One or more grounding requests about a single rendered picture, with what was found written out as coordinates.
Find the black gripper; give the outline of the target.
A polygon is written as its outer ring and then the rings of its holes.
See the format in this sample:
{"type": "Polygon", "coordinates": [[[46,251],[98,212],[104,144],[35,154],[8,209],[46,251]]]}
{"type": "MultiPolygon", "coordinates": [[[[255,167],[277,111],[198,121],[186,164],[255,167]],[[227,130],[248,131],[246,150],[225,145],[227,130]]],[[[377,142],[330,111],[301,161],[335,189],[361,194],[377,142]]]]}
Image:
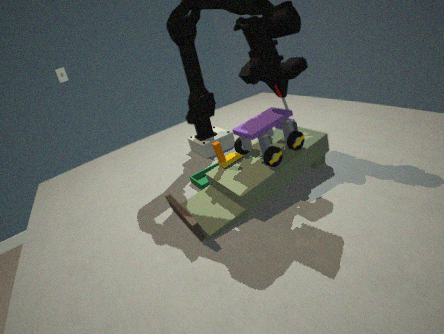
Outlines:
{"type": "Polygon", "coordinates": [[[271,38],[256,47],[249,47],[251,51],[248,53],[257,56],[256,52],[261,52],[268,58],[273,68],[266,71],[260,81],[265,82],[276,95],[277,92],[274,86],[277,85],[282,97],[285,98],[288,92],[288,80],[297,77],[308,68],[308,65],[303,57],[289,58],[285,63],[282,63],[281,61],[284,58],[278,54],[276,44],[278,44],[277,40],[271,38]]]}

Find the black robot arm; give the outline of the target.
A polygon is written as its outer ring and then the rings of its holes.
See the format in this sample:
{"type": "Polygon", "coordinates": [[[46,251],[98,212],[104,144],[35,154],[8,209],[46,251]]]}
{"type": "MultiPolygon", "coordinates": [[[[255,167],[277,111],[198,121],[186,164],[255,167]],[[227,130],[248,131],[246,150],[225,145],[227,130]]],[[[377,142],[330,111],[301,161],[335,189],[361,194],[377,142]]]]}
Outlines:
{"type": "MultiPolygon", "coordinates": [[[[249,14],[251,18],[240,17],[236,20],[234,31],[243,30],[250,48],[256,47],[278,37],[298,33],[301,19],[292,1],[281,2],[274,6],[268,0],[182,0],[172,11],[167,21],[167,31],[176,45],[179,46],[184,72],[190,89],[188,99],[189,112],[185,118],[194,124],[200,141],[216,136],[210,117],[214,116],[214,94],[204,87],[204,79],[198,61],[195,39],[196,24],[200,19],[201,9],[224,9],[238,15],[249,14]],[[191,11],[190,14],[189,11],[191,11]],[[253,15],[262,15],[261,18],[253,15]]],[[[266,71],[272,69],[268,58],[256,52],[249,54],[250,60],[238,76],[246,84],[256,84],[266,71]]]]}

